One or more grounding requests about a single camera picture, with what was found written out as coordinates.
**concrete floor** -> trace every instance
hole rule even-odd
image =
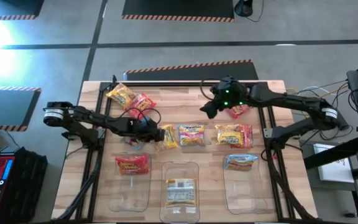
[[[89,80],[110,80],[113,74],[122,80],[123,71],[138,68],[252,59],[261,80],[284,80],[287,88],[300,90],[306,86],[345,80],[348,70],[358,68],[358,44],[319,45],[324,40],[358,39],[358,0],[265,0],[264,14],[259,23],[237,17],[233,24],[121,20],[124,0],[110,0],[105,9],[101,8],[104,1],[45,0],[37,20],[0,21],[0,47],[20,45],[19,48],[26,48],[0,50],[0,85],[42,88],[28,130],[12,133],[20,145],[46,155],[49,161],[33,222],[50,219],[68,144],[60,135],[62,129],[43,124],[42,108],[48,101],[78,101],[83,75],[88,73],[85,69],[88,55],[94,51],[89,46],[99,13],[104,15],[97,40],[100,44],[261,40],[322,42],[299,46],[96,49],[93,63],[88,64],[88,68],[92,65]],[[260,6],[261,1],[255,0],[254,17],[259,15]],[[332,101],[333,97],[328,96],[328,100]],[[357,115],[347,104],[347,96],[340,98],[339,110],[349,124],[358,125]],[[294,118],[300,120],[301,116],[294,115]],[[358,134],[353,132],[335,141],[346,141],[355,136]],[[5,135],[0,138],[6,139],[0,144],[10,144]],[[354,209],[350,193],[313,189],[313,195],[320,218],[355,222],[341,217],[345,210],[351,212]],[[327,204],[327,198],[335,200]]]

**ramen noodle package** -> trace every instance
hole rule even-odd
[[[150,110],[146,110],[143,111],[145,109],[151,109],[154,108],[156,105],[156,103],[154,103],[149,97],[147,97],[145,94],[141,93],[139,95],[137,95],[132,103],[130,103],[128,105],[128,107],[126,107],[125,109],[129,109],[129,108],[137,108],[139,110],[130,110],[128,111],[129,114],[132,115],[132,117],[134,118],[138,118],[138,119],[142,119],[143,115],[146,115],[146,113],[148,113]]]
[[[224,164],[224,169],[250,171],[253,163],[258,159],[252,154],[231,154],[227,156],[227,162]]]
[[[233,106],[231,109],[226,109],[226,111],[234,118],[237,119],[243,113],[249,111],[250,107],[248,105]]]
[[[204,146],[204,125],[178,125],[181,146]]]
[[[244,144],[244,135],[239,129],[239,124],[233,125],[215,125],[218,133],[217,145],[237,144],[239,146]]]
[[[166,150],[166,149],[174,149],[178,147],[178,143],[173,136],[173,126],[172,124],[161,126],[161,129],[165,130],[164,141],[159,141],[156,145],[157,152]]]
[[[146,174],[149,172],[149,158],[146,154],[116,157],[121,175]]]
[[[132,146],[132,148],[135,151],[139,151],[140,149],[142,149],[142,147],[144,145],[144,142],[141,142],[141,141],[139,141],[139,140],[137,140],[136,138],[133,138],[133,137],[123,137],[121,139],[121,142],[124,142],[124,143]]]
[[[120,83],[116,85],[113,90],[107,93],[106,96],[119,103],[123,108],[127,108],[136,97],[136,94],[130,88]]]
[[[194,179],[168,179],[165,205],[196,205],[194,182]]]
[[[239,124],[236,130],[240,131],[242,134],[243,142],[242,144],[231,144],[232,148],[242,148],[250,149],[254,143],[254,137],[252,135],[252,125],[249,124]]]

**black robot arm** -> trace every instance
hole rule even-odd
[[[239,105],[261,108],[278,106],[305,111],[310,115],[308,119],[287,127],[265,129],[264,135],[271,149],[273,147],[283,149],[290,137],[303,135],[313,129],[330,130],[335,127],[344,129],[347,126],[337,109],[322,98],[275,93],[267,85],[240,83],[232,77],[223,78],[210,90],[214,98],[200,108],[210,119],[214,118],[218,111]]]
[[[44,123],[52,127],[63,127],[68,132],[65,138],[79,136],[86,147],[98,143],[99,133],[96,129],[86,128],[80,122],[109,129],[119,136],[135,138],[139,141],[163,141],[164,130],[157,128],[157,123],[150,118],[111,118],[87,110],[83,106],[73,106],[69,102],[48,102],[45,108]]]

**wooden tabletop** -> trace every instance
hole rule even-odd
[[[282,80],[267,81],[272,91],[284,92],[285,85]],[[98,98],[100,82],[84,82],[81,91],[81,106],[95,110]],[[260,127],[259,115],[256,108],[251,109],[238,119],[232,119],[225,111],[219,113],[214,119],[208,119],[199,108],[207,99],[202,96],[198,87],[134,87],[136,93],[145,93],[157,103],[157,109],[161,115],[161,125],[173,124],[203,124],[206,127],[206,146],[179,147],[155,153],[155,144],[147,143],[141,152],[147,152],[152,158],[151,185],[149,193],[149,204],[144,212],[113,212],[111,210],[111,199],[116,192],[115,156],[120,152],[132,151],[131,147],[120,142],[121,137],[108,131],[104,147],[103,163],[99,179],[98,195],[94,210],[94,222],[160,222],[160,205],[162,189],[162,166],[165,162],[195,162],[199,167],[199,222],[274,222],[277,221],[275,205],[270,183],[267,162],[259,159],[260,183],[256,203],[259,211],[253,213],[242,213],[233,215],[226,205],[222,161],[228,154],[251,153],[260,155],[264,150],[264,140]],[[208,87],[204,88],[210,97]],[[284,108],[273,108],[277,126],[288,126],[293,123],[291,111]],[[121,106],[113,103],[110,116],[116,117],[123,112]],[[156,112],[151,111],[150,116],[154,121],[158,120]],[[216,145],[216,124],[251,124],[254,132],[254,147],[250,150],[231,149],[229,146]],[[298,145],[296,141],[288,142]],[[68,146],[68,153],[79,148],[79,141],[72,141]],[[288,181],[291,191],[307,211],[316,217],[316,208],[311,193],[308,176],[303,163],[302,154],[299,150],[286,147],[283,150],[285,167],[287,169]],[[86,158],[86,150],[80,150],[72,154],[63,167],[60,185],[53,209],[52,218],[61,215],[78,193],[81,185],[83,166]],[[283,193],[280,193],[283,211],[287,213]],[[88,211],[89,197],[86,197],[83,216]]]

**orange and black striped edge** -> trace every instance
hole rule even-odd
[[[16,86],[0,86],[0,90],[15,90],[15,91],[41,91],[38,87],[16,87]],[[3,131],[25,131],[26,125],[0,125],[0,130]]]
[[[252,60],[232,60],[227,62],[210,62],[210,63],[198,63],[193,65],[177,65],[177,66],[159,67],[159,68],[144,68],[138,70],[128,70],[125,71],[124,74],[139,73],[139,72],[154,72],[154,71],[162,71],[162,70],[181,69],[181,68],[195,68],[195,67],[205,67],[205,66],[214,66],[214,65],[229,65],[234,63],[248,63],[248,62],[252,62]]]
[[[11,16],[0,16],[0,21],[31,20],[36,18],[38,18],[38,16],[35,15],[11,15]]]
[[[195,21],[195,22],[234,22],[234,18],[230,18],[230,17],[209,17],[209,16],[122,15],[122,19]]]

